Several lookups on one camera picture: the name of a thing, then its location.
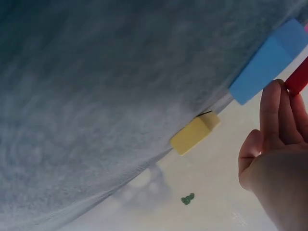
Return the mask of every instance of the hand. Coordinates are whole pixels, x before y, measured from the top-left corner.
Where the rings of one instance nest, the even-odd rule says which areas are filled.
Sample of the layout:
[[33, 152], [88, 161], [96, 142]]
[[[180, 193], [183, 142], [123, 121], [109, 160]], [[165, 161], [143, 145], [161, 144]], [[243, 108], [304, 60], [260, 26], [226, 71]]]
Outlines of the hand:
[[241, 186], [250, 190], [250, 175], [261, 156], [301, 151], [308, 151], [308, 115], [303, 99], [301, 95], [291, 96], [282, 80], [272, 81], [262, 93], [260, 130], [250, 132], [239, 153]]

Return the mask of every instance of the red block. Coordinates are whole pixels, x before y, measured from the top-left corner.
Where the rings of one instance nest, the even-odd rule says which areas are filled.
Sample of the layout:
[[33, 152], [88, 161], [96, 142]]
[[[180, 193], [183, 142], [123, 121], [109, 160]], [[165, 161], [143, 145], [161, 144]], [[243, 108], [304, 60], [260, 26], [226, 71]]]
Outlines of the red block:
[[293, 95], [299, 94], [308, 84], [308, 57], [286, 80], [285, 86]]

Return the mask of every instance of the yellow block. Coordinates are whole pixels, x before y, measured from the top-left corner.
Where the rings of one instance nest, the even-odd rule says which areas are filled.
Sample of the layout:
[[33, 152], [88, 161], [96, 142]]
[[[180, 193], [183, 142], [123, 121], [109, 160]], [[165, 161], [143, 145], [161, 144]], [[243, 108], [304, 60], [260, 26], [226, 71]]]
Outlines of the yellow block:
[[180, 155], [185, 155], [219, 124], [220, 119], [215, 112], [205, 113], [193, 119], [187, 126], [175, 134], [170, 139], [170, 143]]

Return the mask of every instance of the blue block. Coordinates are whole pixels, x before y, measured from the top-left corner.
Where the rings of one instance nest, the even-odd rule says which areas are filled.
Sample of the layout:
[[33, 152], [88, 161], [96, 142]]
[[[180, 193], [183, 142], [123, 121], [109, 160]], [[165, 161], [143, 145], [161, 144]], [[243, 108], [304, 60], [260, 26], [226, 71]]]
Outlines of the blue block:
[[230, 85], [229, 91], [241, 105], [252, 99], [279, 75], [308, 45], [304, 27], [295, 19], [279, 27], [264, 42], [249, 64]]

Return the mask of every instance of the foam block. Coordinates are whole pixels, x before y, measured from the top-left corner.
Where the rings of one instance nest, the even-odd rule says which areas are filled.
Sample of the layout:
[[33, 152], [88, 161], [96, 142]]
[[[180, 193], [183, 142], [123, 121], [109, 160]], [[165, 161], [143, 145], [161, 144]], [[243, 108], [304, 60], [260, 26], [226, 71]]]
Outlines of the foam block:
[[252, 99], [308, 45], [304, 27], [295, 19], [282, 25], [264, 42], [229, 91], [241, 105]]
[[218, 124], [220, 124], [220, 119], [215, 112], [200, 115], [175, 134], [170, 139], [170, 144], [180, 155], [185, 155], [208, 136]]
[[284, 83], [291, 94], [297, 95], [308, 84], [308, 57]]

